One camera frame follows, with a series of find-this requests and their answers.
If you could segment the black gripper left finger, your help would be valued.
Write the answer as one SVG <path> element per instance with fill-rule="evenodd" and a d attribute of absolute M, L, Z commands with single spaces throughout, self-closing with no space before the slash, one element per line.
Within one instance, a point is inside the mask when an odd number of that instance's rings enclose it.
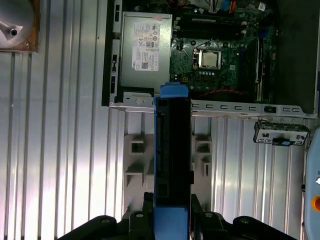
<path fill-rule="evenodd" d="M 122 220 L 114 217 L 97 216 L 72 231 L 61 236 L 61 240 L 152 240 L 154 238 L 151 223 L 153 196 L 145 192 L 141 211 L 126 212 Z"/>

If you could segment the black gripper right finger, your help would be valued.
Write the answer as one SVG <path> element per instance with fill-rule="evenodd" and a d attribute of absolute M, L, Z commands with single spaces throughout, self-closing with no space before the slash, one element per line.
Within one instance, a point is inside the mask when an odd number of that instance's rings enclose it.
<path fill-rule="evenodd" d="M 218 212 L 205 211 L 197 196 L 191 195 L 193 240 L 292 240 L 293 237 L 253 217 L 239 216 L 232 223 Z"/>

